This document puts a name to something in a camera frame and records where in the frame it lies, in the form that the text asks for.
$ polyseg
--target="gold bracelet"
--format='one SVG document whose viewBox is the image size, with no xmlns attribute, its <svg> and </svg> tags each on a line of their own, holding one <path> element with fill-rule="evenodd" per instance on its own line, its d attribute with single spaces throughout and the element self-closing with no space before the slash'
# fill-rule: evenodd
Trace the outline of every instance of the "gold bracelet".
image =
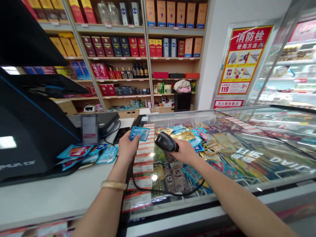
<svg viewBox="0 0 316 237">
<path fill-rule="evenodd" d="M 114 188 L 114 189 L 125 190 L 127 188 L 127 184 L 105 180 L 101 183 L 101 188 Z"/>
</svg>

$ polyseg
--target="fire hydrant instruction sign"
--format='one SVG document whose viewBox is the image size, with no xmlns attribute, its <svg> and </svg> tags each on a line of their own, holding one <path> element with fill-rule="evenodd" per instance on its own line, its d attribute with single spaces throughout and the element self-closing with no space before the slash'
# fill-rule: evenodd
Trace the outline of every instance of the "fire hydrant instruction sign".
<svg viewBox="0 0 316 237">
<path fill-rule="evenodd" d="M 233 29 L 217 95 L 246 95 L 273 26 Z"/>
</svg>

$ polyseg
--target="person's left hand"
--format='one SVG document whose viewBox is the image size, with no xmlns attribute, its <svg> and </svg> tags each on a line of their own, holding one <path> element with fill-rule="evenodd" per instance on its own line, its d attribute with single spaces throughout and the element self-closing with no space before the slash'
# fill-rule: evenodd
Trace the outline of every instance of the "person's left hand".
<svg viewBox="0 0 316 237">
<path fill-rule="evenodd" d="M 137 150 L 137 143 L 139 141 L 140 135 L 137 135 L 133 141 L 130 141 L 129 135 L 131 130 L 126 132 L 123 137 L 120 138 L 118 143 L 118 162 L 129 165 L 132 161 L 133 155 Z"/>
</svg>

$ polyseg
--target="bottle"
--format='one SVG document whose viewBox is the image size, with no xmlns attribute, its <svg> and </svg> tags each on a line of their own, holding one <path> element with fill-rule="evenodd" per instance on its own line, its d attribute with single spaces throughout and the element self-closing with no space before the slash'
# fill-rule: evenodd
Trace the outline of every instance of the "bottle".
<svg viewBox="0 0 316 237">
<path fill-rule="evenodd" d="M 114 73 L 115 73 L 116 79 L 122 79 L 122 74 L 118 68 L 116 68 L 116 71 Z"/>
<path fill-rule="evenodd" d="M 131 71 L 131 68 L 128 67 L 127 69 L 128 69 L 128 71 L 127 71 L 127 77 L 128 77 L 128 79 L 133 79 L 133 78 L 134 78 L 134 75 L 133 75 L 133 72 Z"/>
<path fill-rule="evenodd" d="M 144 78 L 148 78 L 148 68 L 147 68 L 146 63 L 145 63 L 145 67 L 144 67 Z"/>
<path fill-rule="evenodd" d="M 138 63 L 136 64 L 136 73 L 137 73 L 137 78 L 141 78 L 141 72 L 139 71 Z"/>
<path fill-rule="evenodd" d="M 140 73 L 140 75 L 141 75 L 140 78 L 145 78 L 145 76 L 144 76 L 144 69 L 143 69 L 143 66 L 142 66 L 141 63 L 140 63 L 140 66 L 139 66 L 139 73 Z"/>
<path fill-rule="evenodd" d="M 108 9 L 112 25 L 121 25 L 118 9 L 113 2 L 108 3 Z"/>
<path fill-rule="evenodd" d="M 110 79 L 112 79 L 112 80 L 114 80 L 114 79 L 117 79 L 116 77 L 115 77 L 115 73 L 112 71 L 112 68 L 110 67 L 109 68 L 109 76 L 110 76 Z"/>
<path fill-rule="evenodd" d="M 123 79 L 127 79 L 127 74 L 124 67 L 122 68 L 121 74 Z"/>
<path fill-rule="evenodd" d="M 111 18 L 109 14 L 109 10 L 107 6 L 105 5 L 105 2 L 101 1 L 98 3 L 98 10 L 100 13 L 101 21 L 104 25 L 111 25 Z"/>
</svg>

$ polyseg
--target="refrigerated display case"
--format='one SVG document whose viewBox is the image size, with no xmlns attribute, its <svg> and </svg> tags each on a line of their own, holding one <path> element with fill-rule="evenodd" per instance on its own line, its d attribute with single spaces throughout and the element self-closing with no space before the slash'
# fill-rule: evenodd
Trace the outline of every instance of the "refrigerated display case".
<svg viewBox="0 0 316 237">
<path fill-rule="evenodd" d="M 154 236 L 164 231 L 188 235 L 201 231 L 201 223 L 210 219 L 216 227 L 231 223 L 206 182 L 188 196 L 166 193 L 189 194 L 203 178 L 154 144 L 162 130 L 189 140 L 193 146 L 199 143 L 194 149 L 200 157 L 261 198 L 274 212 L 309 205 L 316 198 L 315 114 L 271 105 L 139 116 L 133 126 L 150 132 L 147 141 L 139 143 L 128 175 L 121 230 L 127 228 L 127 236 Z M 137 186 L 148 191 L 138 190 L 132 177 Z M 184 227 L 192 223 L 189 229 Z"/>
</svg>

